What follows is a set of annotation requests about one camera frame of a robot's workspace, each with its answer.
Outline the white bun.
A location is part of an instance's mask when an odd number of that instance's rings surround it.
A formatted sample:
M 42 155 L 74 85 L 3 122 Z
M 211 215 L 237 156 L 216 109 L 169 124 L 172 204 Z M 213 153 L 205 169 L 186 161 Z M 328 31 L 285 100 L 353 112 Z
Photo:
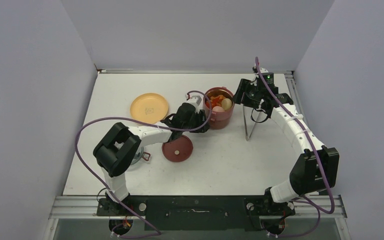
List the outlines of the white bun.
M 224 109 L 225 112 L 229 111 L 233 106 L 233 102 L 229 98 L 224 98 L 221 101 L 221 107 Z

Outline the beige egg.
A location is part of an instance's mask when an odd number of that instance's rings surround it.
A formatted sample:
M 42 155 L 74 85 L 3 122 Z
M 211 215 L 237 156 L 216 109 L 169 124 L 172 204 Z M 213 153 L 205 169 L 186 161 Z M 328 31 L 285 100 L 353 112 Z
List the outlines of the beige egg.
M 218 105 L 214 106 L 214 107 L 212 108 L 212 111 L 213 111 L 213 112 L 216 112 L 216 113 L 224 113 L 224 112 L 225 112 L 224 108 L 221 107 L 221 106 L 218 106 Z

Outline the orange plastic plate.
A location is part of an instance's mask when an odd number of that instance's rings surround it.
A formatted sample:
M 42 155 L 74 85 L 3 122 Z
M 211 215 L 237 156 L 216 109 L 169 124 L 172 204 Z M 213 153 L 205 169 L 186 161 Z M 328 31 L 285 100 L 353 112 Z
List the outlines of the orange plastic plate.
M 144 93 L 136 97 L 130 105 L 130 115 L 134 120 L 155 124 L 163 120 L 169 111 L 168 101 L 157 93 Z

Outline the red steel bowl tall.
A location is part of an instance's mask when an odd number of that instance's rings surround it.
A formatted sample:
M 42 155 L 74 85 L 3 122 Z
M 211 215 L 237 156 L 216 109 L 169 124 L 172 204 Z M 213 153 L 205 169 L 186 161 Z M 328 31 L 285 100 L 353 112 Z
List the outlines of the red steel bowl tall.
M 225 128 L 231 119 L 231 115 L 226 114 L 225 112 L 217 112 L 216 114 L 211 114 L 209 125 L 213 130 L 220 130 Z

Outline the orange fried food pieces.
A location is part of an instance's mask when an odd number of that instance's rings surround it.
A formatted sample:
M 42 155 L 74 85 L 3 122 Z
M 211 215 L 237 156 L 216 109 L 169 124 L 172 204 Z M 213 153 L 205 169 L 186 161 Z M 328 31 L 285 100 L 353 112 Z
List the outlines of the orange fried food pieces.
M 209 108 L 209 107 L 215 107 L 215 106 L 221 106 L 221 102 L 223 99 L 225 99 L 226 97 L 222 94 L 219 94 L 217 96 L 210 96 L 209 99 L 210 101 L 205 101 L 205 105 Z

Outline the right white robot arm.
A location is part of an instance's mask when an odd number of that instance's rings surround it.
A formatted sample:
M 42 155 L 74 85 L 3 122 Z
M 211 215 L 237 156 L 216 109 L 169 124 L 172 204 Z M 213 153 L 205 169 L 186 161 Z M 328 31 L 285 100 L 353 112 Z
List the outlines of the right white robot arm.
M 304 123 L 292 98 L 287 93 L 278 93 L 272 80 L 265 82 L 261 78 L 255 81 L 242 78 L 233 102 L 266 113 L 280 127 L 297 154 L 288 178 L 265 190 L 263 209 L 275 214 L 287 202 L 326 190 L 331 207 L 327 210 L 318 206 L 317 209 L 332 214 L 335 210 L 332 188 L 336 184 L 339 153 L 334 147 L 328 148 L 318 140 Z

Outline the red steel bowl with handles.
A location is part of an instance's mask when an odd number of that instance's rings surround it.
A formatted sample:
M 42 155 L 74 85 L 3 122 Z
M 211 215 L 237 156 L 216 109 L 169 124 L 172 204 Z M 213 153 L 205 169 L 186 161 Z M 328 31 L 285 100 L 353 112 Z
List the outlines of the red steel bowl with handles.
M 205 92 L 209 100 L 204 100 L 203 109 L 211 122 L 228 120 L 233 113 L 233 93 L 226 87 L 213 87 Z

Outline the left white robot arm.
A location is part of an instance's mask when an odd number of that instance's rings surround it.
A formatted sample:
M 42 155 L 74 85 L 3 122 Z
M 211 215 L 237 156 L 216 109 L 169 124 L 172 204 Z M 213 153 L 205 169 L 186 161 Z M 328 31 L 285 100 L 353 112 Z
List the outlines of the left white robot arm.
M 127 213 L 129 191 L 125 172 L 130 167 L 139 150 L 146 146 L 162 144 L 163 155 L 172 162 L 182 162 L 193 152 L 192 141 L 183 130 L 192 133 L 205 133 L 210 125 L 206 122 L 205 110 L 189 99 L 173 113 L 159 122 L 157 127 L 126 126 L 115 123 L 93 150 L 98 165 L 109 186 L 105 193 L 103 208 L 111 209 L 116 215 Z

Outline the metal tongs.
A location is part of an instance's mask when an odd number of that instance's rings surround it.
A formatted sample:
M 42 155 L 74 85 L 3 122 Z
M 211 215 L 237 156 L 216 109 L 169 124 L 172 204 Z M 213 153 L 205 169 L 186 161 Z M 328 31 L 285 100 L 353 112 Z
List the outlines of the metal tongs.
M 259 122 L 260 118 L 260 112 L 255 111 L 251 107 L 246 107 L 244 105 L 242 107 L 242 119 L 243 119 L 243 126 L 244 126 L 244 132 L 245 132 L 245 140 L 248 142 L 252 135 L 253 131 L 255 130 L 257 126 L 257 122 Z

